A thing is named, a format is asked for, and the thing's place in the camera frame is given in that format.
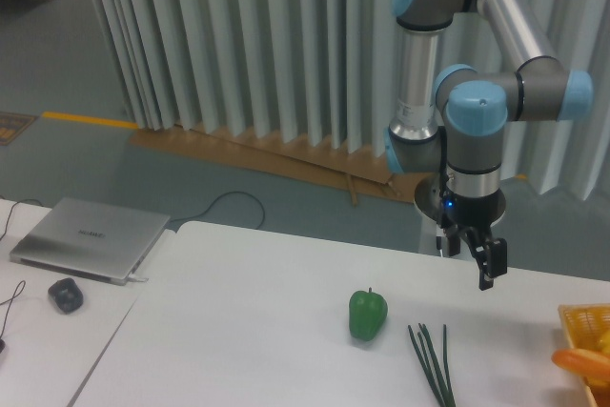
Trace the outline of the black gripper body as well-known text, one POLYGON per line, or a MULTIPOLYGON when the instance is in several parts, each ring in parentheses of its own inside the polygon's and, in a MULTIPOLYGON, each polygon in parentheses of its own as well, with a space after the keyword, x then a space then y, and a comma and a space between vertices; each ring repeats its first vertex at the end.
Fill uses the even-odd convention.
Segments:
POLYGON ((447 191, 441 199, 440 209, 442 229, 453 225, 485 229, 503 217, 506 199, 501 190, 483 197, 466 197, 447 191))

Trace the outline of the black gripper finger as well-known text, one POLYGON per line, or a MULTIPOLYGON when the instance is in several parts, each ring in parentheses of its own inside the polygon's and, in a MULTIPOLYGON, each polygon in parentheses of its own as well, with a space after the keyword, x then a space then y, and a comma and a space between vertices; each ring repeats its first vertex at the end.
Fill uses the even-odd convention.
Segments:
POLYGON ((462 228, 459 225, 452 225, 443 231, 447 240, 447 254, 460 254, 462 228))
POLYGON ((494 237, 490 228, 468 227, 464 237, 478 265, 478 287, 481 291, 489 290, 497 277, 507 274, 507 242, 494 237))

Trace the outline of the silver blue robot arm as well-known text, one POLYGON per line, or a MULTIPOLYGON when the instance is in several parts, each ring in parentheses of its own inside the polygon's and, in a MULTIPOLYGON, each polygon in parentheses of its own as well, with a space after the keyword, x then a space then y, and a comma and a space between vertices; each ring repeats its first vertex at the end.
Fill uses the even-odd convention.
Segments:
POLYGON ((467 248, 478 286, 488 290, 507 271, 507 243, 492 233, 506 206, 499 184, 505 128, 583 118, 594 101, 592 78, 564 68, 528 0, 392 0, 392 12, 412 39, 384 134, 388 167, 424 174, 416 202, 436 225, 437 248, 448 256, 467 248), (461 64, 436 71, 438 37, 461 13, 488 22, 509 71, 461 64))

